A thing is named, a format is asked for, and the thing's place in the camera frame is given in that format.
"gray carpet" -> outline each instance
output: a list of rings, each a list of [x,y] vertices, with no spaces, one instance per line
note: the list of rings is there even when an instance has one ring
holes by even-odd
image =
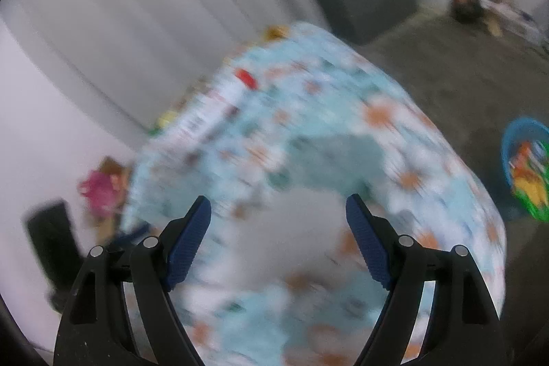
[[[549,320],[549,224],[515,206],[501,170],[500,142],[516,117],[549,123],[549,61],[514,35],[494,38],[482,24],[428,12],[357,50],[408,91],[507,220],[502,322],[510,346],[522,351]]]

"blue gripper pad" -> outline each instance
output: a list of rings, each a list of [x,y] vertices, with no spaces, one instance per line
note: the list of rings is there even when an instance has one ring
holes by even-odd
[[[167,256],[167,273],[164,283],[167,291],[182,283],[211,221],[211,203],[204,197]]]
[[[375,281],[381,283],[383,288],[389,289],[391,283],[391,274],[389,272],[389,255],[385,250],[381,240],[375,234],[370,223],[369,217],[372,215],[366,209],[363,212],[355,197],[357,194],[349,196],[345,204],[345,213],[347,214],[347,223],[351,228],[353,236],[359,245],[360,252],[366,261],[368,270]]]

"blue basket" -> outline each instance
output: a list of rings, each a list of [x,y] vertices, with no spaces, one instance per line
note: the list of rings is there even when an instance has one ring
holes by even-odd
[[[501,163],[507,184],[511,188],[513,181],[509,160],[517,153],[518,146],[524,141],[541,140],[549,142],[549,128],[533,118],[520,117],[511,122],[501,140]]]

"pink object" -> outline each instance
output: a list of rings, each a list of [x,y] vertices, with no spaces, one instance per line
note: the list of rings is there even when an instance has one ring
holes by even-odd
[[[110,217],[116,209],[118,192],[108,174],[90,172],[88,178],[79,183],[78,192],[86,197],[90,212],[95,217]]]

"silver screw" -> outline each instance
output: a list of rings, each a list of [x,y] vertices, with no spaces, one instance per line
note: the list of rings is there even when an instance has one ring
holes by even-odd
[[[413,245],[413,239],[409,236],[400,236],[399,237],[399,244],[403,245],[404,247],[411,247]]]
[[[469,254],[469,250],[467,250],[467,247],[464,247],[463,245],[456,245],[456,253],[460,256],[467,256]]]
[[[147,237],[143,241],[143,246],[146,248],[153,248],[158,244],[158,238],[154,236]]]
[[[102,252],[103,247],[101,247],[101,245],[96,245],[90,250],[90,255],[92,255],[94,258],[97,258]]]

